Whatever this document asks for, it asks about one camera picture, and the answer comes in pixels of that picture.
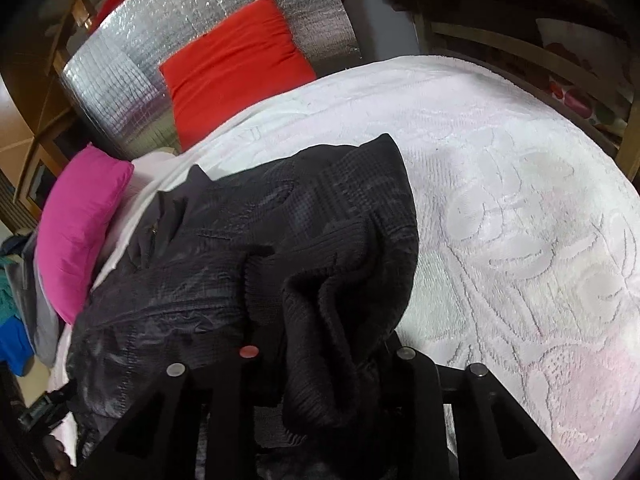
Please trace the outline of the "blue garment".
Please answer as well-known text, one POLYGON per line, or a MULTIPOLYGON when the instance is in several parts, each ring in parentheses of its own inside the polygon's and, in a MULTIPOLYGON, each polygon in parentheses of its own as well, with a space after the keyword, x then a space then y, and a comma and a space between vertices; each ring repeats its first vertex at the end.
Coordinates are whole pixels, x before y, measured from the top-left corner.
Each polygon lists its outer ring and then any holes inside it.
POLYGON ((0 359, 6 362, 16 376, 25 375, 34 350, 26 334, 24 323, 15 316, 8 318, 0 328, 0 359))

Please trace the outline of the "black jacket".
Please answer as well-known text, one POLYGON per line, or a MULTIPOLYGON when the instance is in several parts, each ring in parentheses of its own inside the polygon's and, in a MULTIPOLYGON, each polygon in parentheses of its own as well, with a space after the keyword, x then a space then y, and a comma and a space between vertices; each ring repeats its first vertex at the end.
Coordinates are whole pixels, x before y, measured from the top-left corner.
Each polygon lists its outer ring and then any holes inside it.
POLYGON ((90 294, 67 370, 79 465, 168 365, 211 366, 245 346, 284 355, 282 470, 387 479, 386 341, 408 307, 419 235, 390 136, 318 145, 213 180, 193 167, 146 208, 90 294))

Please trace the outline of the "magenta pillow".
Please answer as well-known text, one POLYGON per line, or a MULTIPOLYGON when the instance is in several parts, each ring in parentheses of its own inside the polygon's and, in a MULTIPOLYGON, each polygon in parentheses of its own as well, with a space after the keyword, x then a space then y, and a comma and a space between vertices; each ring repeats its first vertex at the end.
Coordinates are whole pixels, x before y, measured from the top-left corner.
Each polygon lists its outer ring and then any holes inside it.
POLYGON ((92 145, 56 178, 38 226, 35 260, 51 307, 67 324, 81 312, 106 231, 134 165, 92 145))

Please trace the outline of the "red pillow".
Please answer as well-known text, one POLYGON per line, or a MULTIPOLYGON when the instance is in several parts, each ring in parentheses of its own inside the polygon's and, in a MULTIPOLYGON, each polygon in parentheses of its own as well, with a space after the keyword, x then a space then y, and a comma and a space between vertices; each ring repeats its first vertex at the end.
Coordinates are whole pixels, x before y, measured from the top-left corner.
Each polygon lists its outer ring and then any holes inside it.
POLYGON ((316 79, 276 0, 255 0, 160 66, 183 151, 260 101, 316 79))

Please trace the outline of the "white embossed bed blanket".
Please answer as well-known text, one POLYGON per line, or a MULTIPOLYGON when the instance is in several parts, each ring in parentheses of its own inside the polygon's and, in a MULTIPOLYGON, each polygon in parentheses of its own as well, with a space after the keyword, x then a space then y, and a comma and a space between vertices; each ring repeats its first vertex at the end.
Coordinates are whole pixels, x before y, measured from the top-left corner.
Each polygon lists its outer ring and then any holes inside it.
POLYGON ((454 58, 404 56, 257 103, 172 159, 122 207, 114 269, 153 195, 318 144, 395 140, 420 256, 400 336, 483 362, 578 477, 611 479, 639 441, 639 196, 552 108, 454 58))

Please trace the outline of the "grey garment pile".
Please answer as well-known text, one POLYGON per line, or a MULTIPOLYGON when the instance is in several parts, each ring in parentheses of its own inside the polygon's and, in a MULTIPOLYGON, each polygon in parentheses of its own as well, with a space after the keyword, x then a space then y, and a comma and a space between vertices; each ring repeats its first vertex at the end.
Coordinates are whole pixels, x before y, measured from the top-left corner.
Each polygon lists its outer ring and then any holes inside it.
POLYGON ((36 243, 37 233, 32 232, 18 260, 12 260, 6 265, 6 275, 35 355, 46 367, 52 368, 58 354, 58 341, 64 322, 43 291, 36 263, 36 243))

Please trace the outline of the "teal garment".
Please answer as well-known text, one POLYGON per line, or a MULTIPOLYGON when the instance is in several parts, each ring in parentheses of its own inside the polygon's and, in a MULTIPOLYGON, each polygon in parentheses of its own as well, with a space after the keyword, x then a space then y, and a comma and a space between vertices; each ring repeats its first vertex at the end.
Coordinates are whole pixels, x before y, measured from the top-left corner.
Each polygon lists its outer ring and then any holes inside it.
POLYGON ((12 260, 6 257, 0 259, 0 325, 9 321, 10 318, 20 318, 9 277, 6 274, 6 266, 11 262, 12 260))

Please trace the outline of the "brown wooden cabinet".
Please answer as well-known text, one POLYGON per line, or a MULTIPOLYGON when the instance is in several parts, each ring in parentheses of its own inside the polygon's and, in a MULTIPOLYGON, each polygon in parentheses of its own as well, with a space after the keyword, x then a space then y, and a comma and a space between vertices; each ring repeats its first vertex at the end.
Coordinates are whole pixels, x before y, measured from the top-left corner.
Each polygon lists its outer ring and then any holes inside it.
POLYGON ((39 220, 42 207, 29 196, 36 173, 57 177, 68 164, 56 140, 78 121, 58 76, 24 82, 12 92, 1 84, 1 171, 14 188, 13 201, 39 220))

